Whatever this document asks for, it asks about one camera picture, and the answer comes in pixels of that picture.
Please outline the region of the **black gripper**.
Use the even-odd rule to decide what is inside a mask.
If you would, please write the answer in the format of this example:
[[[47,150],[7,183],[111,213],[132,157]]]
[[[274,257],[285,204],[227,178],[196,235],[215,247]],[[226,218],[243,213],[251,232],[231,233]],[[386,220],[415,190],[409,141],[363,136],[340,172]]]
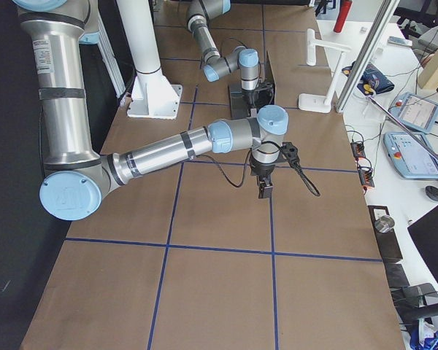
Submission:
[[[242,89],[242,97],[248,109],[258,109],[259,95],[256,89]]]
[[[262,163],[255,158],[250,159],[251,174],[258,183],[258,198],[265,199],[272,196],[273,184],[271,174],[275,168],[274,163]]]

